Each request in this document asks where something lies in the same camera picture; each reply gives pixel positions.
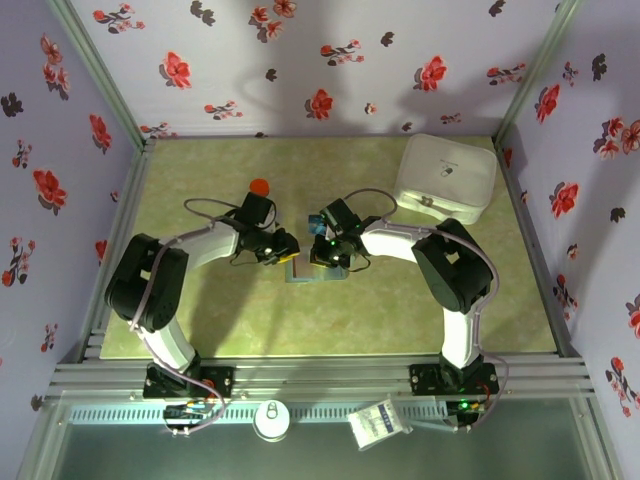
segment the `wall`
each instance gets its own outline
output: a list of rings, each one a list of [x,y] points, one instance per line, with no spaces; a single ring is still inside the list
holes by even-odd
[[[639,32],[640,3],[585,2],[505,142],[630,479],[640,472]]]
[[[559,0],[72,0],[147,136],[493,134]]]
[[[4,4],[0,44],[4,480],[79,340],[133,147],[45,3]]]

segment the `white box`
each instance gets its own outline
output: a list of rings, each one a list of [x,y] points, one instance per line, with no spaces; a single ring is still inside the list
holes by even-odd
[[[420,133],[407,143],[393,196],[401,207],[471,225],[491,201],[497,163],[487,149]]]

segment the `glass panel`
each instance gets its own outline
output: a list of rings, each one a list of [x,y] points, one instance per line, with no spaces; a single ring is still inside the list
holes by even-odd
[[[416,428],[358,452],[347,423],[293,425],[279,443],[250,424],[174,438],[158,425],[69,427],[56,479],[590,478],[565,400],[504,401],[472,434]]]

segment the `table surface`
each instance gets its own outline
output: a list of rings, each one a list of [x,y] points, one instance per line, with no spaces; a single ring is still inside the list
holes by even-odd
[[[488,137],[453,140],[492,149]],[[200,139],[159,141],[145,181],[134,234],[166,237],[202,225],[182,207],[189,197],[240,203],[254,178],[266,178],[283,226],[311,245],[307,215],[363,188],[392,191],[407,137]],[[349,199],[364,218],[388,211],[389,200],[366,193]],[[202,205],[211,214],[223,207]],[[439,223],[400,208],[393,222]],[[554,351],[555,345],[504,178],[491,204],[468,226],[501,277],[480,328],[487,350]],[[251,260],[249,254],[245,259]],[[439,352],[442,308],[417,266],[375,257],[347,280],[285,283],[285,266],[234,267],[221,259],[186,279],[178,309],[186,337],[203,357],[244,355],[410,354]],[[111,316],[102,358],[149,357],[125,322]]]

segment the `orange ball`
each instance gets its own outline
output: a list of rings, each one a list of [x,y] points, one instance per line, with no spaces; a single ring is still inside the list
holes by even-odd
[[[261,197],[266,197],[269,195],[269,182],[264,178],[256,178],[249,184],[249,191]]]

